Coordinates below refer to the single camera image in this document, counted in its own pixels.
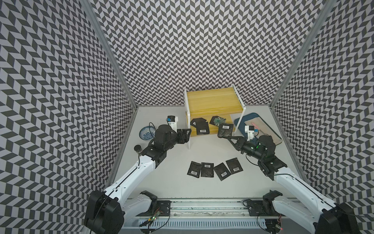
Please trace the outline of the black tea bag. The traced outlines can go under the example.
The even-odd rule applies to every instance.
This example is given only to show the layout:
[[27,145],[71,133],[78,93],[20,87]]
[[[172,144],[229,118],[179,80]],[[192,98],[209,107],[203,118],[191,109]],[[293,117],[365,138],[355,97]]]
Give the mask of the black tea bag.
[[218,164],[213,169],[220,181],[223,181],[224,179],[226,179],[227,177],[231,175],[230,170],[226,167],[224,163]]
[[206,122],[206,119],[204,118],[194,118],[190,121],[190,124],[191,126],[197,128],[198,126],[200,126],[202,123],[205,123]]
[[214,177],[214,164],[202,162],[200,176],[201,177]]
[[200,163],[192,161],[188,169],[187,175],[199,178],[201,174],[202,165]]
[[231,123],[221,123],[219,125],[218,138],[231,137],[233,133],[234,124]]
[[210,130],[209,130],[209,123],[205,122],[202,123],[200,126],[196,128],[197,135],[209,135]]

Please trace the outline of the green label tea bag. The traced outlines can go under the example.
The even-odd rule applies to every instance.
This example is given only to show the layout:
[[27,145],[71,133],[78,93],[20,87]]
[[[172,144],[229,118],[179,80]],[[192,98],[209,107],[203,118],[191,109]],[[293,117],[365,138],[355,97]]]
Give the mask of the green label tea bag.
[[238,158],[233,158],[226,161],[228,169],[231,174],[236,174],[243,171],[243,168],[238,160]]

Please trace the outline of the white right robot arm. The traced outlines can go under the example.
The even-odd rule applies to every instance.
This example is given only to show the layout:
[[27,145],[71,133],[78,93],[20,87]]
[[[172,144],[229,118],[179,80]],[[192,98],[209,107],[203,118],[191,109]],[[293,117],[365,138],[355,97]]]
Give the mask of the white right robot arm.
[[256,143],[243,136],[227,140],[241,154],[254,157],[265,176],[287,189],[303,205],[289,200],[278,191],[263,196],[263,204],[292,219],[312,234],[358,234],[354,210],[346,203],[338,204],[303,181],[275,155],[272,136],[260,136]]

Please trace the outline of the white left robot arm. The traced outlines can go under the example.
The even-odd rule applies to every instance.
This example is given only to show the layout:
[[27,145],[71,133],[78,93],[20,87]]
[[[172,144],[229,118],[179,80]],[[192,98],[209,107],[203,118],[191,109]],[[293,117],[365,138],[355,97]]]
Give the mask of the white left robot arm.
[[131,199],[131,193],[140,182],[166,158],[167,151],[176,144],[189,142],[191,129],[177,129],[175,124],[160,125],[145,149],[135,146],[138,161],[119,180],[104,189],[90,194],[84,226],[95,234],[117,234],[126,220],[139,214],[154,215],[160,211],[157,196],[141,192]]

